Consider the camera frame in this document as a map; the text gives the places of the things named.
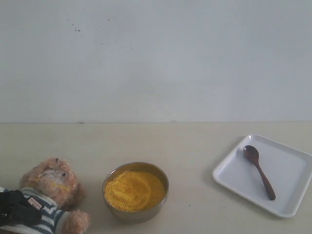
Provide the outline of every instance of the teddy bear head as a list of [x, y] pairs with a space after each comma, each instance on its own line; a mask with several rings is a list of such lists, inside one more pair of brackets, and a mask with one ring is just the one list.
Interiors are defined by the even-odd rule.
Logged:
[[85, 190], [66, 160], [50, 158], [23, 175], [19, 187], [31, 187], [70, 210], [85, 197]]

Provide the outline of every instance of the teddy bear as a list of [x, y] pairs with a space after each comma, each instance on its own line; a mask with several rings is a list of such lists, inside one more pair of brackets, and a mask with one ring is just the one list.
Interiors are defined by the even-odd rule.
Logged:
[[22, 176], [18, 190], [41, 210], [40, 224], [2, 226], [0, 234], [83, 234], [91, 223], [89, 214], [75, 209], [86, 193], [66, 160], [43, 161]]

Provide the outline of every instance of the striped shirt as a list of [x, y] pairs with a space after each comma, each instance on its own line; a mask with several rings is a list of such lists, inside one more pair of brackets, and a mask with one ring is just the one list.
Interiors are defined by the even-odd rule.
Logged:
[[[0, 192], [7, 192], [8, 189], [0, 187]], [[44, 208], [41, 210], [42, 219], [39, 225], [8, 225], [0, 227], [0, 230], [7, 230], [17, 234], [61, 234], [64, 221], [70, 212], [58, 210], [57, 204], [51, 198], [39, 193], [33, 188], [22, 188], [20, 190], [26, 199], [33, 196]]]

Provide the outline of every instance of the white tray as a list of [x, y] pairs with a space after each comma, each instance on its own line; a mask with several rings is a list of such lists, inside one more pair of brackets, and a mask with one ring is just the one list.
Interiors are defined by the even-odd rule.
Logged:
[[[244, 156], [245, 145], [259, 151], [259, 164], [276, 199], [270, 201], [257, 168]], [[293, 217], [312, 177], [312, 156], [259, 135], [246, 136], [214, 169], [222, 186], [279, 217]]]

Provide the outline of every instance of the label tag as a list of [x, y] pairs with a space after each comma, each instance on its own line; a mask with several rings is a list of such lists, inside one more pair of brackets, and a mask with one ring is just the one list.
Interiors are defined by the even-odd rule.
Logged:
[[41, 210], [43, 208], [43, 205], [41, 205], [33, 196], [31, 196], [27, 201], [37, 210]]

